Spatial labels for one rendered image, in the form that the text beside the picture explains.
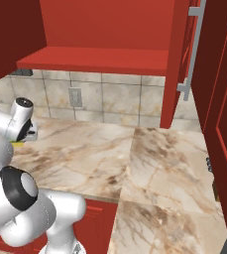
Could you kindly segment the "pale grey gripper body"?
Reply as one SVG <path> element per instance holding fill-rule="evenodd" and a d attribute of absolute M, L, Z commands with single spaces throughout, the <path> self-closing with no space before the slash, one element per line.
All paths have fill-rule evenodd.
<path fill-rule="evenodd" d="M 38 139 L 38 124 L 36 122 L 32 123 L 27 136 L 25 138 L 26 141 L 36 141 Z"/>

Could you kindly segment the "dark grey under-cabinet fitting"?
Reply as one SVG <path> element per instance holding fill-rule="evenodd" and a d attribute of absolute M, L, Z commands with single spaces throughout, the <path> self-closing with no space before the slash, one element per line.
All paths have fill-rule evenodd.
<path fill-rule="evenodd" d="M 16 69 L 15 71 L 11 72 L 10 75 L 15 76 L 32 76 L 33 71 L 31 69 Z"/>

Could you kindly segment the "red base cabinet front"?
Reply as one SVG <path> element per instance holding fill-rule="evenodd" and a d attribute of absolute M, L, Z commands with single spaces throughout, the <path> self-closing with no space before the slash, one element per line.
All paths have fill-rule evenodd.
<path fill-rule="evenodd" d="M 84 246 L 86 254 L 107 254 L 117 203 L 86 199 L 84 217 L 73 225 L 77 240 Z M 47 244 L 44 234 L 23 247 L 11 247 L 0 237 L 0 251 L 11 254 L 38 254 Z"/>

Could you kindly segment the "red tall cabinet door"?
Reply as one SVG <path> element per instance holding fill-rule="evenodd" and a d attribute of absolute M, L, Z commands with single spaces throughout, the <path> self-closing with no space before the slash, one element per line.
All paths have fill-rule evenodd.
<path fill-rule="evenodd" d="M 170 49 L 161 113 L 161 128 L 170 128 L 180 92 L 177 86 L 187 75 L 195 18 L 188 15 L 190 7 L 197 7 L 200 0 L 174 0 Z"/>

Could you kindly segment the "dark red panelled door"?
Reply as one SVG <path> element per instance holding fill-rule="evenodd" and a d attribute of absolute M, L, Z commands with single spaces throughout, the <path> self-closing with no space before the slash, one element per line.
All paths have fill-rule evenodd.
<path fill-rule="evenodd" d="M 227 227 L 227 0 L 207 0 L 191 88 Z"/>

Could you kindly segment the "grey wall socket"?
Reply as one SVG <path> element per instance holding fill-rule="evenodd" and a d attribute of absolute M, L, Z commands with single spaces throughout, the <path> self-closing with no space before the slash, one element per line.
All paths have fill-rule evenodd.
<path fill-rule="evenodd" d="M 79 87 L 70 87 L 68 89 L 70 105 L 72 107 L 81 107 L 82 106 L 82 95 L 81 89 Z"/>

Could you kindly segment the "dark red wall cabinet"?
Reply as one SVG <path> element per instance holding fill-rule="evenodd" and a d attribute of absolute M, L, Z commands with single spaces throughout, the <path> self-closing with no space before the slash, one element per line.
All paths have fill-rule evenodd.
<path fill-rule="evenodd" d="M 0 0 L 0 78 L 46 44 L 40 0 Z"/>

